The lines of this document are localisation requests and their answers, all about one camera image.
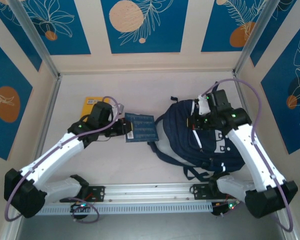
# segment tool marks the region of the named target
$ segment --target floral artwork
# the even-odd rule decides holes
[[[51,55],[90,54],[74,0],[19,1]],[[10,31],[18,29],[15,38],[25,35],[6,0],[0,0],[0,18]]]
[[[0,158],[7,160],[32,86],[0,48]]]
[[[201,51],[241,51],[267,1],[215,0]]]
[[[289,153],[300,149],[300,29],[261,82]]]
[[[272,14],[272,17],[267,23],[252,53],[250,54],[250,58],[254,66],[256,66],[259,62],[260,58],[266,51],[268,45],[276,35],[296,1],[297,0],[280,0],[278,3]]]
[[[101,0],[101,4],[113,54],[180,51],[188,0]]]
[[[33,67],[39,71],[42,64],[42,59],[37,53],[35,47],[32,45],[26,33],[23,31],[6,0],[0,0],[0,19],[5,27],[9,30],[15,41],[19,44],[25,55],[28,57]]]

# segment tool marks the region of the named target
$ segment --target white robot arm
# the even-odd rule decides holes
[[[206,98],[200,97],[198,104],[199,114],[194,114],[189,119],[190,122],[193,122],[191,126],[197,129],[222,129],[223,134],[229,137],[240,152],[253,179],[253,182],[245,181],[244,179],[236,179],[227,173],[222,173],[215,178],[215,183],[212,184],[212,187],[216,188],[214,190],[229,194],[245,202],[251,214],[256,218],[282,209],[284,207],[283,200],[274,179],[276,178],[282,186],[288,202],[292,200],[298,188],[293,181],[287,182],[273,165],[257,136],[254,136],[254,142],[252,142],[251,120],[247,113],[242,108],[233,109],[228,103],[223,90],[208,93]],[[87,121],[84,122],[81,119],[74,123],[68,129],[68,133],[51,150],[20,171],[11,169],[7,172],[5,175],[4,198],[8,201],[17,183],[29,172],[30,174],[26,176],[24,183],[11,201],[11,204],[26,218],[34,216],[46,203],[74,196],[81,199],[86,197],[85,188],[89,184],[77,175],[64,181],[48,184],[46,182],[66,161],[98,139],[100,133],[79,138],[76,138],[76,136],[106,126],[109,122],[111,109],[112,107],[107,103],[97,103]],[[103,134],[105,136],[124,135],[131,130],[127,128],[129,126],[131,127],[121,118]],[[258,145],[274,174],[269,173],[254,144]],[[47,157],[47,154],[58,146],[60,148]],[[45,161],[33,170],[33,167],[43,158],[46,158]]]
[[[112,121],[114,113],[115,116],[122,113],[123,105],[118,104],[115,108],[116,111],[119,110],[118,113],[110,104],[97,102],[90,115],[73,123],[62,139],[40,158],[20,171],[9,170],[5,174],[4,181],[4,198],[8,203],[10,202],[25,218],[31,218],[44,204],[71,197],[85,198],[89,184],[78,175],[72,175],[58,182],[47,183],[47,181],[69,159],[96,141],[99,135],[114,137],[131,131],[131,124],[124,118]],[[111,123],[110,119],[113,124],[107,128],[106,126]]]
[[[294,181],[287,182],[274,166],[255,133],[251,136],[253,126],[246,111],[233,109],[224,90],[213,91],[204,97],[199,95],[198,106],[198,113],[188,118],[188,125],[199,130],[221,130],[238,149],[253,180],[237,179],[229,173],[221,173],[210,181],[212,192],[229,194],[244,202],[256,218],[285,207],[277,184],[290,203],[298,187]]]

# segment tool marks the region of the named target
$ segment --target purple cable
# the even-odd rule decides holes
[[[96,222],[99,221],[100,214],[99,214],[97,208],[96,208],[93,204],[91,204],[90,202],[87,202],[87,201],[85,201],[85,200],[82,200],[82,199],[80,199],[80,198],[76,198],[76,197],[68,197],[68,199],[74,200],[74,201],[78,201],[78,202],[82,202],[82,203],[87,204],[90,208],[92,208],[93,210],[95,210],[95,212],[96,212],[96,214],[97,214],[96,219],[93,220],[93,221],[80,221],[80,220],[77,220],[77,219],[75,219],[75,212],[76,212],[78,209],[81,209],[81,208],[82,208],[82,207],[78,207],[78,208],[76,208],[76,209],[72,212],[72,218],[73,218],[73,220],[74,220],[76,223],[79,223],[79,224],[94,224],[94,223],[96,223]]]
[[[228,78],[228,79],[224,79],[224,80],[221,80],[219,82],[217,82],[216,84],[214,84],[212,87],[210,87],[207,91],[205,91],[201,96],[203,97],[204,95],[206,95],[208,92],[210,92],[215,86],[221,84],[221,83],[224,83],[224,82],[230,82],[230,81],[235,81],[235,82],[238,82],[238,83],[242,83],[246,86],[248,86],[255,94],[256,98],[258,99],[258,112],[257,112],[257,115],[256,115],[256,118],[255,118],[255,121],[254,121],[254,124],[252,126],[252,130],[251,130],[251,139],[252,139],[252,143],[256,149],[256,151],[258,152],[258,154],[260,155],[261,159],[263,160],[266,168],[268,169],[269,173],[271,176],[274,176],[275,173],[273,172],[273,170],[271,169],[269,163],[267,162],[265,156],[262,154],[260,148],[258,147],[258,145],[256,144],[255,142],[255,133],[256,133],[256,127],[259,123],[259,120],[260,120],[260,116],[261,116],[261,110],[262,110],[262,101],[261,101],[261,98],[257,92],[257,90],[248,82],[246,81],[243,81],[241,79],[234,79],[234,78]],[[293,223],[293,218],[292,218],[292,214],[291,214],[291,210],[290,210],[290,207],[289,207],[289,204],[288,204],[288,200],[285,196],[285,193],[281,187],[281,185],[279,184],[277,178],[274,178],[273,179],[274,182],[275,182],[275,185],[278,187],[279,189],[279,192],[281,194],[281,197],[282,197],[282,200],[284,202],[284,206],[286,208],[286,212],[287,212],[287,215],[288,215],[288,219],[289,219],[289,228],[286,228],[285,226],[283,226],[281,223],[280,223],[280,220],[275,217],[275,216],[272,216],[272,218],[279,224],[279,226],[287,231],[287,232],[292,232],[293,229],[294,229],[294,223]]]
[[[103,130],[106,130],[108,128],[110,128],[113,124],[115,124],[115,122],[117,121],[118,117],[119,117],[119,112],[120,112],[120,109],[119,109],[119,104],[118,102],[112,97],[112,96],[105,96],[102,101],[104,102],[105,99],[111,99],[116,108],[117,108],[117,111],[116,111],[116,115],[113,117],[113,120],[112,122],[105,126],[105,127],[102,127],[100,129],[97,129],[97,130],[93,130],[93,131],[87,131],[87,132],[84,132],[84,133],[80,133],[76,136],[73,136],[69,139],[67,139],[66,141],[64,141],[61,146],[64,146],[65,144],[69,143],[70,141],[74,140],[74,139],[78,139],[82,136],[85,136],[85,135],[89,135],[89,134],[95,134],[95,133],[99,133]],[[40,161],[38,161],[32,168],[32,171],[35,170],[40,164],[42,164],[47,158],[49,158],[53,153],[55,153],[58,149],[60,148],[60,146],[56,146],[54,149],[52,149],[49,153],[47,153],[46,156],[44,156]],[[22,185],[22,183],[24,182],[24,180],[32,173],[32,171],[28,171],[21,179],[20,181],[17,183],[17,185],[15,186],[15,188],[13,189],[6,205],[5,205],[5,210],[4,210],[4,218],[7,222],[13,222],[15,220],[17,220],[18,218],[20,218],[22,215],[19,214],[18,216],[14,217],[14,218],[9,218],[9,207],[11,205],[11,202],[12,202],[12,199],[14,198],[16,192],[18,191],[18,189],[20,188],[20,186]]]

